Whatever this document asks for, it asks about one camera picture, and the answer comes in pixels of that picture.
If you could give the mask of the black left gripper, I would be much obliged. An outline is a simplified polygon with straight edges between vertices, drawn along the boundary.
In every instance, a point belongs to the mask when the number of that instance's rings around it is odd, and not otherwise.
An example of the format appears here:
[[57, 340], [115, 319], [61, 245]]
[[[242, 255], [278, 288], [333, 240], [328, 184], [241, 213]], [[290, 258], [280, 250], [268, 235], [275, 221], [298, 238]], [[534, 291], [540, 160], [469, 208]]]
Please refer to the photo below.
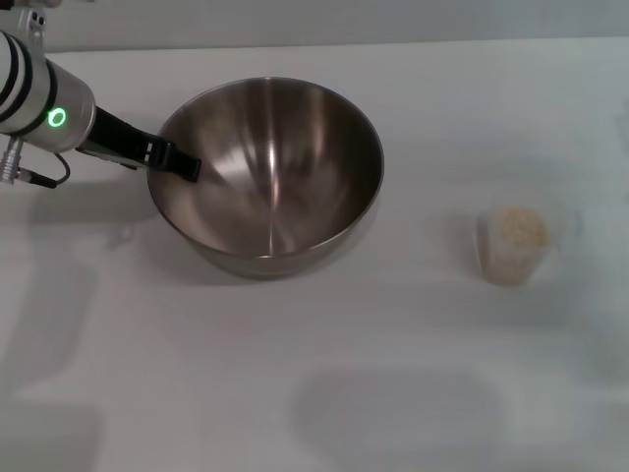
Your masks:
[[97, 107], [90, 130], [90, 152], [127, 167], [145, 167], [197, 183], [201, 161], [173, 142], [147, 135], [106, 110]]

